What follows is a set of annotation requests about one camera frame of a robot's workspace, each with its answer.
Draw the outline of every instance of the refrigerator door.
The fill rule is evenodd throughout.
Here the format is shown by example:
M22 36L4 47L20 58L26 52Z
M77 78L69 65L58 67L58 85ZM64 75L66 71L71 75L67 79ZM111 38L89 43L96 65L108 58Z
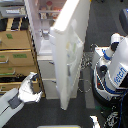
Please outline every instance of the refrigerator door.
M90 0L67 0L50 29L50 42L61 108L66 110L80 72Z

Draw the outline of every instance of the gray floor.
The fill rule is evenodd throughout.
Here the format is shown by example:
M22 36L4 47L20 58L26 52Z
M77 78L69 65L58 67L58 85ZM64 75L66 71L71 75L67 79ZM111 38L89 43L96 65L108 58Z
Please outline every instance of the gray floor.
M120 33L125 36L120 22L119 12L121 9L128 8L128 0L92 0L90 8L89 25L87 29L85 52L90 52L90 45L109 46L110 38L113 33ZM90 69L85 68L81 72L79 87L83 91L90 88ZM8 128L36 128L40 125L79 125L82 128L92 128L93 123L90 115L98 117L101 128L105 119L100 114L100 110L93 97L92 90L82 93L78 90L76 99L69 103L67 111L60 109L59 100L46 100L44 98L38 104L25 105L7 124Z
M111 35L119 33L126 36L122 30L119 13L121 9L128 8L128 0L92 0L90 18L85 38L85 51L90 52L90 45L109 46Z

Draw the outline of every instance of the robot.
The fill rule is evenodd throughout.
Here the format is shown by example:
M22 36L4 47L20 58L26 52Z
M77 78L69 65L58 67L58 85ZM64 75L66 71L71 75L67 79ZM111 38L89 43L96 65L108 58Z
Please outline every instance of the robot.
M30 74L23 80L21 87L5 93L0 97L0 128L2 128L8 120L20 111L25 103L39 102L42 97L42 89L38 93L34 92L33 83L38 77L37 73Z
M120 12L123 30L128 34L128 9ZM128 90L128 36L111 36L109 47L96 47L92 60L94 95L103 104L116 104Z

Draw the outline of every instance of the blue logo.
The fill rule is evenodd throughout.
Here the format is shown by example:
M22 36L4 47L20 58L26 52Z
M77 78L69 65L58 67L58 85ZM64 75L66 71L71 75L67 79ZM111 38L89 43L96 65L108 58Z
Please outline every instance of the blue logo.
M119 68L119 73L116 75L116 77L114 78L114 82L118 85L120 83L120 81L122 80L122 78L124 77L124 74L126 73L126 70L122 67Z

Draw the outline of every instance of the label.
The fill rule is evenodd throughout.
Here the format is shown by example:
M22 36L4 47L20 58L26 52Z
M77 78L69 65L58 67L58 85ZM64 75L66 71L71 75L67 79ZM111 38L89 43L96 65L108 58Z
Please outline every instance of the label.
M114 81L115 85L120 86L126 75L127 70L124 69L124 67L122 67L121 65L119 65L114 73L114 76L112 77L112 80Z
M26 54L13 54L13 58L27 58Z
M0 56L0 58L5 58L5 56Z
M8 39L13 39L11 34L6 34L6 36L7 36Z
M12 70L12 68L8 68L8 70Z
M18 9L17 10L6 10L6 12L8 14L19 14L20 13Z

